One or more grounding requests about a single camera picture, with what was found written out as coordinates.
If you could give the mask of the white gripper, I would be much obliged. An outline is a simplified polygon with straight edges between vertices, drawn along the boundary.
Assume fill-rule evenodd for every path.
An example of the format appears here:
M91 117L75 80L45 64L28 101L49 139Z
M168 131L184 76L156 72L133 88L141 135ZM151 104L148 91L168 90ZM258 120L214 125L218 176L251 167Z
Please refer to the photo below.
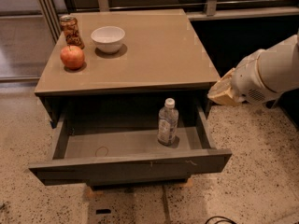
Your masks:
M262 104L276 100L280 94L263 83L259 73L259 59L263 49L258 49L229 70L208 91L207 98L217 105L238 106L247 101Z

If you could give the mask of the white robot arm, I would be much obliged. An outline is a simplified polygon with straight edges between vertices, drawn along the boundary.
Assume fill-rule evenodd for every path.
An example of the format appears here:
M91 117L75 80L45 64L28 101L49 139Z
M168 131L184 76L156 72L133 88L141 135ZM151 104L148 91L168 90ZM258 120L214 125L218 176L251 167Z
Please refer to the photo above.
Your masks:
M298 88L299 37L292 35L243 58L211 87L207 97L218 105L258 105Z

